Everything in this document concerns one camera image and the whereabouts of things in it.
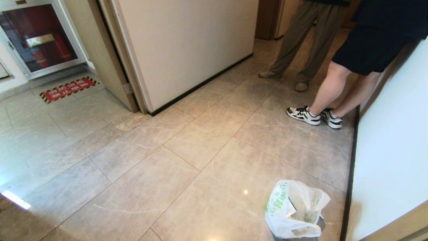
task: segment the white plastic bag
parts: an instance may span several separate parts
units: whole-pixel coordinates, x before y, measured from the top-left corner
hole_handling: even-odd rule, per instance
[[[267,225],[277,238],[319,237],[317,225],[330,197],[320,189],[299,181],[280,180],[276,183],[265,209]]]

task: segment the yellow and black striped border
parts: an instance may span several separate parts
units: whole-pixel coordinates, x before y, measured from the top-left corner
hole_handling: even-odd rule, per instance
[[[82,79],[84,79],[84,78],[86,78],[86,79],[88,79],[88,80],[92,81],[92,82],[94,83],[94,85],[90,85],[90,86],[85,87],[85,88],[83,88],[83,89],[81,89],[81,90],[76,90],[76,91],[74,91],[74,92],[71,92],[71,93],[70,93],[70,94],[68,94],[68,95],[62,96],[61,98],[55,99],[55,100],[53,100],[53,101],[49,101],[49,100],[48,100],[48,98],[45,96],[45,93],[46,93],[46,92],[49,92],[49,91],[55,90],[55,89],[57,89],[57,88],[59,88],[59,87],[62,87],[62,86],[65,86],[65,85],[68,85],[68,84],[71,84],[71,83],[77,82],[77,81],[82,80]],[[45,91],[45,92],[42,92],[42,93],[40,93],[40,95],[39,95],[39,96],[42,98],[42,100],[43,100],[46,104],[49,104],[49,103],[52,103],[52,102],[57,101],[57,100],[59,100],[59,99],[62,99],[62,98],[64,98],[64,97],[67,97],[67,96],[69,96],[69,95],[72,95],[72,94],[74,94],[74,93],[77,93],[77,92],[79,92],[79,91],[85,90],[85,89],[87,89],[87,88],[89,88],[89,87],[96,86],[97,84],[100,84],[100,82],[98,82],[98,81],[96,81],[96,80],[92,79],[92,78],[91,78],[91,77],[89,77],[89,76],[86,76],[86,77],[82,77],[82,78],[80,78],[80,79],[77,79],[77,80],[73,80],[73,81],[71,81],[71,82],[68,82],[67,84],[63,84],[63,85],[57,86],[57,87],[55,87],[55,88],[52,88],[52,89],[50,89],[50,90],[47,90],[47,91]]]

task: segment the khaki pants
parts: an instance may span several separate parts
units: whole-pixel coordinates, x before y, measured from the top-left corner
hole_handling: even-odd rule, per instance
[[[317,20],[315,39],[308,60],[297,74],[299,82],[311,81],[321,67],[334,36],[342,24],[347,7],[301,0],[296,13],[290,20],[288,30],[275,63],[270,67],[274,73],[282,74],[296,56],[312,24]]]

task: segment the sneaker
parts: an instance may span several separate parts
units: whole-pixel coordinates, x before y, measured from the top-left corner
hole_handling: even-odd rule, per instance
[[[308,91],[308,88],[309,88],[309,84],[308,83],[306,83],[306,82],[298,82],[297,85],[296,85],[296,87],[295,87],[295,90],[297,92],[306,92],[306,91]]]
[[[260,78],[282,78],[281,74],[274,73],[272,71],[265,71],[259,74]]]
[[[321,119],[323,119],[328,126],[333,129],[340,129],[342,127],[343,118],[333,118],[331,116],[331,111],[333,108],[326,108],[321,112]]]
[[[319,115],[313,116],[309,112],[308,106],[305,106],[303,108],[288,108],[287,114],[289,117],[298,121],[304,121],[309,125],[317,126],[321,123],[321,117]]]

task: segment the glass cabinet door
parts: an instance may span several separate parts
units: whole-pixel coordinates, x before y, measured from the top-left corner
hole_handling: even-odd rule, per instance
[[[79,58],[52,4],[0,10],[0,27],[30,75]]]

